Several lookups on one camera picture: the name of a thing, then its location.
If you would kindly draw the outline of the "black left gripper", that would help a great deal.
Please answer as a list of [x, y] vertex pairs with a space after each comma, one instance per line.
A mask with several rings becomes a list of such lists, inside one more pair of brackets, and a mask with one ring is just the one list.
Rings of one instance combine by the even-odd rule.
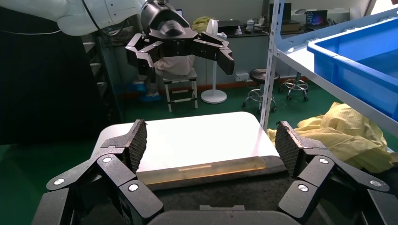
[[188, 22], [167, 2], [148, 0], [141, 10], [146, 34], [137, 33], [126, 45], [129, 65], [140, 75], [156, 82], [154, 63], [163, 57], [195, 55], [217, 62], [226, 75], [232, 75], [235, 61], [228, 42], [208, 32], [193, 31]]

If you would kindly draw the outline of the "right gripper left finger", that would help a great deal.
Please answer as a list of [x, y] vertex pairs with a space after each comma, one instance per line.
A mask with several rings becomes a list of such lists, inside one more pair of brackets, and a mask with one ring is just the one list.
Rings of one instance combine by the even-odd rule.
[[67, 190], [72, 196], [73, 222], [109, 200], [127, 224], [146, 225], [164, 211], [136, 175], [146, 144], [146, 122], [136, 120], [126, 134], [106, 139], [92, 157], [52, 178], [46, 188], [55, 194]]

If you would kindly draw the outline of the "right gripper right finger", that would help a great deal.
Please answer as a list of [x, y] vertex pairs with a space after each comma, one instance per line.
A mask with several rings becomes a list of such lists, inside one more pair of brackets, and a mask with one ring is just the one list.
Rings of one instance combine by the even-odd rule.
[[321, 202], [351, 223], [388, 223], [390, 187], [338, 159], [322, 142], [302, 137], [286, 121], [276, 132], [276, 150], [294, 179], [278, 204], [281, 212], [307, 222]]

